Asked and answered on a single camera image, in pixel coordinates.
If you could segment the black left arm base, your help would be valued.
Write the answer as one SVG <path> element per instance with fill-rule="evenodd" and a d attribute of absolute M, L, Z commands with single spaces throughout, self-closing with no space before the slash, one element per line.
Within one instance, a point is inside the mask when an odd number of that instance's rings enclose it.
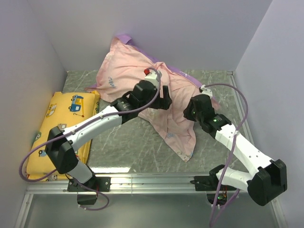
<path fill-rule="evenodd" d="M 77 193 L 77 203 L 79 207 L 86 210 L 102 210 L 105 209 L 110 200 L 105 192 L 110 191 L 111 178 L 110 177 L 95 177 L 93 176 L 86 183 L 80 183 L 76 179 L 70 179 L 67 187 L 68 192 Z M 98 196 L 103 196 L 106 203 L 101 208 L 89 208 L 88 206 L 93 206 L 97 203 Z"/>

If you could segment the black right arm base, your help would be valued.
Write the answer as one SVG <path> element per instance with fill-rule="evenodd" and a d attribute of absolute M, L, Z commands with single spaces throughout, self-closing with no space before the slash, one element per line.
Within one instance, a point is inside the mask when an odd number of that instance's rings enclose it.
<path fill-rule="evenodd" d="M 215 197 L 215 193 L 210 193 L 211 191 L 217 190 L 218 180 L 211 175 L 209 176 L 194 176 L 194 179 L 190 181 L 194 184 L 195 191 L 206 191 L 207 200 L 212 205 Z M 219 189 L 219 194 L 217 197 L 217 205 L 219 207 L 224 206 L 228 201 L 228 191 L 236 190 L 236 188 L 221 184 Z"/>

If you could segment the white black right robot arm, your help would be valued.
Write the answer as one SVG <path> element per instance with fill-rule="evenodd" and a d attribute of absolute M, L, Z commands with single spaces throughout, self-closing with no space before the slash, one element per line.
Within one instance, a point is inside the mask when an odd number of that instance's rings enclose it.
<path fill-rule="evenodd" d="M 215 113 L 208 95 L 190 99 L 184 117 L 198 122 L 202 130 L 224 145 L 246 167 L 247 172 L 224 168 L 219 165 L 209 171 L 208 177 L 196 176 L 192 181 L 196 190 L 213 191 L 227 186 L 229 190 L 247 191 L 251 199 L 264 206 L 287 190 L 286 164 L 273 160 L 259 151 L 224 115 Z"/>

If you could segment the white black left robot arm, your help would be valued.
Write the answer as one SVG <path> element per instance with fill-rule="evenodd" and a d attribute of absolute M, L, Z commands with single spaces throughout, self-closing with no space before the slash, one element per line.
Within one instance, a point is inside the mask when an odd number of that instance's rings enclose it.
<path fill-rule="evenodd" d="M 49 144 L 46 145 L 45 152 L 58 173 L 71 176 L 85 191 L 95 190 L 96 176 L 76 156 L 76 151 L 102 132 L 136 118 L 139 112 L 146 108 L 169 109 L 172 100 L 168 86 L 164 85 L 162 92 L 163 95 L 160 95 L 151 82 L 141 80 L 132 91 L 115 99 L 104 110 L 89 119 L 64 130 L 52 128 L 49 131 Z"/>

